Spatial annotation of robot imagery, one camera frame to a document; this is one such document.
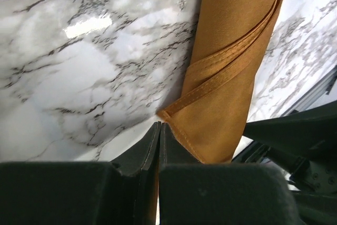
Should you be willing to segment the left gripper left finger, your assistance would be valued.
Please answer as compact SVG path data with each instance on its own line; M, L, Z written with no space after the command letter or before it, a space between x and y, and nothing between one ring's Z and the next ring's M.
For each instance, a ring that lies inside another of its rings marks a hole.
M1 163L1 224L155 224L160 130L108 162Z

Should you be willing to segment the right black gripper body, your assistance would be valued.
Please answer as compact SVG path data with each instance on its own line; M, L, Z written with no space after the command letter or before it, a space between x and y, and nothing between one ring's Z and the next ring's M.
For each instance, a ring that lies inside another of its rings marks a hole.
M336 102L247 123L243 135L252 143L233 162L276 164L296 188L302 224L336 224Z

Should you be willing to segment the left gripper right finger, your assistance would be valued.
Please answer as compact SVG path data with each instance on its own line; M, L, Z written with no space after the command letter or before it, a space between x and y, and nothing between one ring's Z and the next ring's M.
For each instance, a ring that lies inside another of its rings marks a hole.
M163 124L160 133L161 224L299 224L285 178L258 164L203 164Z

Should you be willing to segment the brown cloth napkin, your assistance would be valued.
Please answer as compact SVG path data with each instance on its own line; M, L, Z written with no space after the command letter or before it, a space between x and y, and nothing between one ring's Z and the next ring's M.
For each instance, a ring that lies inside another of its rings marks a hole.
M204 164L233 157L282 1L201 1L181 96L158 116Z

